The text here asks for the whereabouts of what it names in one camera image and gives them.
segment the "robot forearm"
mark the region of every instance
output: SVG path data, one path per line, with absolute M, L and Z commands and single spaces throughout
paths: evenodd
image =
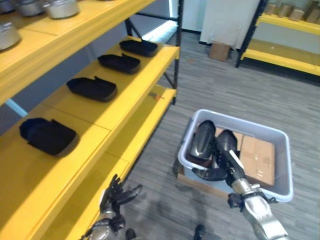
M 244 178 L 233 182 L 231 187 L 240 196 L 237 207 L 240 207 L 259 240 L 289 240 L 288 233 L 272 214 L 269 203 L 261 196 L 258 185 L 252 186 Z

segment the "yellow shelf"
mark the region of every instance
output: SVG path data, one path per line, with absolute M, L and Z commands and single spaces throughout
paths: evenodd
M 0 105 L 64 59 L 154 1 L 79 0 L 80 13 L 61 20 L 50 19 L 45 15 L 0 15 L 0 22 L 13 22 L 22 35 L 18 46 L 0 53 Z
M 109 53 L 120 52 L 117 44 Z M 141 69 L 133 75 L 95 61 L 76 77 L 98 76 L 116 83 L 115 99 L 97 102 L 62 86 L 0 138 L 0 240 L 41 237 L 178 52 L 178 47 L 161 45 L 152 58 L 136 56 Z M 55 119 L 74 129 L 80 135 L 77 148 L 56 158 L 28 145 L 20 137 L 19 126 L 36 117 Z
M 48 228 L 43 240 L 75 240 L 92 225 L 99 214 L 99 200 L 114 174 L 124 178 L 165 113 L 174 89 L 156 85 L 152 92 L 158 101 L 147 96 L 129 122 L 106 150 L 86 179 L 65 204 Z
M 272 25 L 277 25 L 280 27 L 285 27 L 289 29 L 294 29 L 310 34 L 315 34 L 320 36 L 320 25 L 306 22 L 303 20 L 300 21 L 292 21 L 288 19 L 287 17 L 278 17 L 276 14 L 267 15 L 263 13 L 257 20 L 256 25 L 259 25 L 260 23 L 267 23 Z
M 300 49 L 252 39 L 244 58 L 255 59 L 320 76 L 320 56 Z
M 74 129 L 80 136 L 76 149 L 57 158 L 27 144 L 19 126 L 28 118 L 38 117 L 55 119 Z M 6 132 L 0 138 L 0 239 L 32 239 L 45 231 L 85 178 L 85 170 L 99 159 L 93 153 L 109 132 L 43 105 Z
M 64 85 L 44 100 L 43 104 L 108 129 L 114 134 L 121 128 L 120 126 L 124 126 L 178 55 L 178 47 L 158 45 L 159 50 L 154 57 L 143 57 L 125 52 L 129 56 L 140 59 L 141 69 L 136 74 L 129 75 L 102 67 L 96 60 L 75 76 L 75 78 L 87 77 L 90 79 L 97 76 L 115 83 L 118 93 L 113 101 L 101 103 L 71 94 L 68 87 Z M 124 51 L 120 49 L 119 44 L 116 44 L 108 50 L 107 54 L 121 55 L 122 52 Z

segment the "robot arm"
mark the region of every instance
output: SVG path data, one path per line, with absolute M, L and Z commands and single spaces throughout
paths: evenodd
M 243 165 L 232 150 L 223 149 L 219 143 L 217 145 L 220 155 L 216 161 L 219 168 L 215 170 L 194 168 L 192 171 L 198 177 L 208 181 L 217 181 L 217 179 L 226 181 L 234 191 L 228 196 L 229 206 L 240 208 L 244 217 L 252 225 L 257 239 L 289 240 L 288 233 L 271 212 L 269 203 L 277 201 L 274 198 L 267 199 L 258 184 L 251 185 L 248 182 Z
M 120 206 L 135 199 L 142 188 L 142 185 L 138 185 L 124 192 L 120 178 L 114 175 L 100 202 L 99 219 L 80 240 L 116 240 L 118 230 L 126 225 L 124 217 L 120 214 Z

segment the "white wall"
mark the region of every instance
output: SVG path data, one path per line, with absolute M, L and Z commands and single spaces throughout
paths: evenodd
M 207 0 L 184 0 L 182 28 L 201 32 Z
M 259 0 L 207 0 L 200 41 L 239 49 Z

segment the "brown cardboard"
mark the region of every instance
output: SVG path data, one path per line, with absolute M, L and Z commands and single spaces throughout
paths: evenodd
M 264 13 L 267 15 L 272 15 L 275 13 L 275 11 L 276 11 L 276 5 L 274 3 L 269 3 L 265 8 Z
M 209 186 L 207 184 L 198 182 L 196 180 L 190 179 L 189 177 L 186 177 L 185 173 L 184 173 L 184 167 L 181 165 L 178 169 L 178 175 L 176 177 L 176 180 L 183 185 L 188 185 L 191 188 L 204 191 L 208 194 L 219 197 L 219 198 L 224 199 L 226 201 L 228 200 L 228 194 L 226 192 L 223 192 L 219 189 L 216 189 L 216 188 Z
M 303 9 L 299 7 L 294 7 L 288 16 L 288 19 L 292 21 L 300 21 L 304 16 L 304 14 L 305 14 L 305 11 Z
M 279 18 L 283 18 L 288 16 L 288 14 L 290 13 L 290 10 L 292 8 L 292 5 L 290 4 L 286 4 L 286 3 L 282 3 L 279 10 L 278 10 L 278 17 Z
M 305 21 L 308 23 L 315 23 L 320 16 L 320 7 L 315 7 L 311 10 Z
M 210 49 L 209 58 L 225 62 L 227 60 L 229 50 L 229 45 L 214 41 Z
M 223 130 L 224 130 L 223 128 L 217 127 L 217 128 L 215 129 L 215 136 L 217 137 Z M 233 131 L 233 134 L 234 134 L 234 136 L 236 137 L 236 140 L 237 140 L 237 147 L 236 147 L 236 149 L 237 149 L 238 151 L 240 151 L 240 149 L 241 149 L 241 144 L 242 144 L 242 139 L 243 139 L 243 136 L 244 136 L 244 135 L 243 135 L 242 133 L 239 133 L 239 132 L 236 132 L 236 131 Z
M 275 146 L 272 143 L 244 135 L 240 160 L 251 184 L 262 187 L 275 184 Z

